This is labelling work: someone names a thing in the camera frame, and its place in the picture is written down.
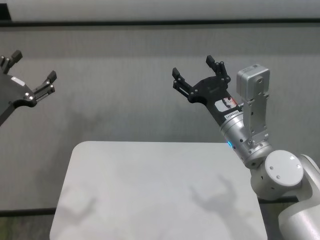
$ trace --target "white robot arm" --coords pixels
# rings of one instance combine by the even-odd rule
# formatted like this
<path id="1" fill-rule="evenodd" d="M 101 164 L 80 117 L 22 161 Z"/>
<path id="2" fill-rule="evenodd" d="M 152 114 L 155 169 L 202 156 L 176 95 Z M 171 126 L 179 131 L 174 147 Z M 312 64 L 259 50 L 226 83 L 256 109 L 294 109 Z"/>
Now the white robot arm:
<path id="1" fill-rule="evenodd" d="M 228 76 L 223 62 L 209 55 L 206 63 L 216 76 L 190 86 L 174 68 L 173 88 L 190 103 L 204 104 L 228 144 L 250 169 L 251 186 L 258 197 L 275 200 L 288 191 L 298 203 L 279 215 L 279 228 L 286 240 L 320 240 L 320 169 L 306 155 L 295 156 L 274 150 L 268 142 L 266 107 L 269 98 L 269 69 L 255 64 L 237 74 L 238 105 L 227 92 Z"/>

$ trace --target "floor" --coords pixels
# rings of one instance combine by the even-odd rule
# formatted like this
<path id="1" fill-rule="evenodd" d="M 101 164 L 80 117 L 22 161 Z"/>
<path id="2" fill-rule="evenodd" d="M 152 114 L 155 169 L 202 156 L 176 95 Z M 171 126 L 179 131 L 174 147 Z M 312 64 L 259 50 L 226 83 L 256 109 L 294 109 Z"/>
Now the floor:
<path id="1" fill-rule="evenodd" d="M 284 240 L 279 232 L 278 215 L 290 205 L 260 204 L 268 240 Z M 53 219 L 53 215 L 0 217 L 0 240 L 49 240 Z"/>

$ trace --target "gray wall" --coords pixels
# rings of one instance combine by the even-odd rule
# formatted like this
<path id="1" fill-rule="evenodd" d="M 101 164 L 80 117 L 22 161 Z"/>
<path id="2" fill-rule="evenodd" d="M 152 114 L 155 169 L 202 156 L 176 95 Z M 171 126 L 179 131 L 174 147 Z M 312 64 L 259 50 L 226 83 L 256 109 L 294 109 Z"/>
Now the gray wall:
<path id="1" fill-rule="evenodd" d="M 0 127 L 0 210 L 55 207 L 83 141 L 223 142 L 207 110 L 172 89 L 173 67 L 191 84 L 212 75 L 208 54 L 226 63 L 231 95 L 238 70 L 270 68 L 271 143 L 318 161 L 319 43 L 319 25 L 1 29 L 0 54 L 24 55 L 13 75 L 31 88 L 51 70 L 58 80 Z"/>

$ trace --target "black stripe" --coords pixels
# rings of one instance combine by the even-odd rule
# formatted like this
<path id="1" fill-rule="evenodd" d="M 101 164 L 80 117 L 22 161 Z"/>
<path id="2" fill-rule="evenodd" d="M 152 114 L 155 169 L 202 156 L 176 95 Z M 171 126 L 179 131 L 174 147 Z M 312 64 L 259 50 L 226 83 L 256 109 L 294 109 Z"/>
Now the black stripe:
<path id="1" fill-rule="evenodd" d="M 0 218 L 4 217 L 24 217 L 54 215 L 56 208 L 38 208 L 38 209 L 21 209 L 21 210 L 0 210 Z"/>
<path id="2" fill-rule="evenodd" d="M 234 20 L 165 20 L 165 21 L 0 21 L 0 27 L 63 27 L 63 26 L 143 26 L 143 25 L 206 25 L 206 24 L 301 24 L 320 23 L 320 18 L 234 19 Z"/>
<path id="3" fill-rule="evenodd" d="M 297 203 L 298 198 L 295 196 L 284 196 L 277 200 L 268 201 L 258 198 L 259 204 L 283 204 L 283 203 Z"/>
<path id="4" fill-rule="evenodd" d="M 0 3 L 0 21 L 2 20 L 11 20 L 9 9 L 6 3 Z"/>

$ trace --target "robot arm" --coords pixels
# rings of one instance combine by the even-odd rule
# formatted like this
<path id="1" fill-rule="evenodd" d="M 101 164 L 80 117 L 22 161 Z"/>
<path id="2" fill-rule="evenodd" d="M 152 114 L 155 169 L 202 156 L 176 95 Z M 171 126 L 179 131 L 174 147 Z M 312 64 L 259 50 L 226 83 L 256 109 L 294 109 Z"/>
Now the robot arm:
<path id="1" fill-rule="evenodd" d="M 21 58 L 21 51 L 15 51 L 12 56 L 0 56 L 0 126 L 21 106 L 34 107 L 39 101 L 55 92 L 52 84 L 57 74 L 52 71 L 46 80 L 36 89 L 31 90 L 22 80 L 8 75 L 10 68 Z"/>
<path id="2" fill-rule="evenodd" d="M 251 186 L 262 199 L 275 200 L 293 191 L 299 202 L 279 215 L 286 240 L 320 240 L 320 169 L 308 156 L 274 150 L 268 142 L 266 107 L 270 71 L 258 64 L 238 72 L 238 105 L 227 92 L 230 77 L 223 62 L 208 56 L 206 63 L 216 76 L 190 86 L 173 69 L 173 88 L 190 103 L 204 104 L 228 144 L 250 169 Z"/>

